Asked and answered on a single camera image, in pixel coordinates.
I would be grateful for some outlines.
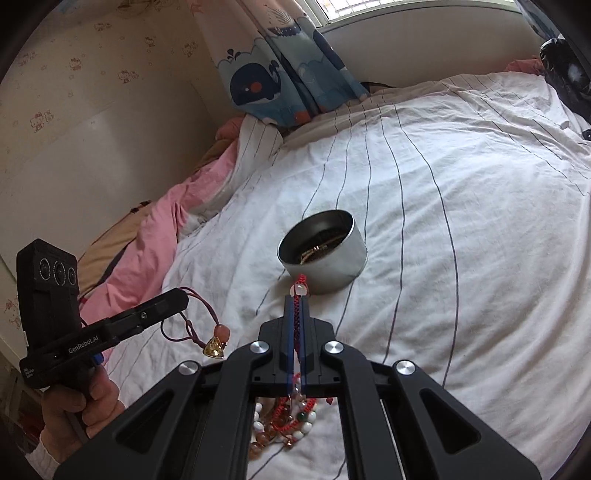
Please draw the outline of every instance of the whale curtain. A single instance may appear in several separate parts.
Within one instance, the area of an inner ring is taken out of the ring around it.
[[[552,23],[552,20],[546,16],[542,10],[535,6],[531,0],[515,0],[515,3],[521,10],[521,13],[540,37],[544,40],[558,38],[560,31]]]
[[[367,90],[295,0],[187,0],[234,107],[296,127]]]

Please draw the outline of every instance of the finger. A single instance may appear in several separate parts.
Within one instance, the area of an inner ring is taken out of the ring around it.
[[[86,407],[84,395],[63,385],[54,385],[43,393],[43,413],[63,415],[78,413]]]
[[[95,437],[102,429],[104,429],[109,423],[115,420],[124,411],[125,406],[120,401],[117,401],[117,403],[115,404],[115,408],[113,409],[108,418],[98,423],[95,423],[94,425],[86,429],[86,434],[88,435],[88,438],[91,439],[92,437]]]
[[[77,413],[86,406],[86,399],[80,392],[55,385],[43,394],[41,409],[48,431],[56,439],[65,439],[74,435],[74,430],[64,412]]]
[[[108,393],[109,375],[102,365],[98,365],[90,379],[89,392],[95,400],[100,400]]]
[[[111,415],[113,409],[117,405],[119,398],[119,388],[111,380],[107,380],[101,384],[103,394],[98,400],[90,400],[88,405],[82,412],[82,420],[88,426],[99,423]]]

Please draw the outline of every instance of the cartoon whale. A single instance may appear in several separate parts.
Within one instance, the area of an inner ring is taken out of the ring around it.
[[[278,67],[279,64],[275,60],[269,65],[269,71],[277,78],[276,80],[259,63],[247,63],[240,67],[230,80],[230,95],[234,103],[244,105],[263,98],[273,100],[275,95],[281,92]]]

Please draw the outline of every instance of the black bag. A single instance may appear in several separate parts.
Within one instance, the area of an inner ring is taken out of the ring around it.
[[[591,82],[566,40],[553,38],[542,45],[545,78],[562,102],[591,123]]]

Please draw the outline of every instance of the white bedsheet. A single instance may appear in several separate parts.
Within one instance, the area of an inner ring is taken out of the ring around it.
[[[285,142],[249,117],[239,158],[259,166],[179,243],[163,290],[208,299],[232,329],[229,353],[282,313],[282,236],[303,216],[346,209],[367,266],[351,287],[313,297],[311,313],[373,361],[418,363],[549,479],[591,420],[588,127],[543,77],[520,73],[386,90]],[[189,318],[210,335],[197,302]],[[183,335],[180,319],[168,322]],[[108,371],[129,404],[185,359],[207,362],[153,327],[119,345]],[[334,405],[280,449],[248,477],[347,476]]]

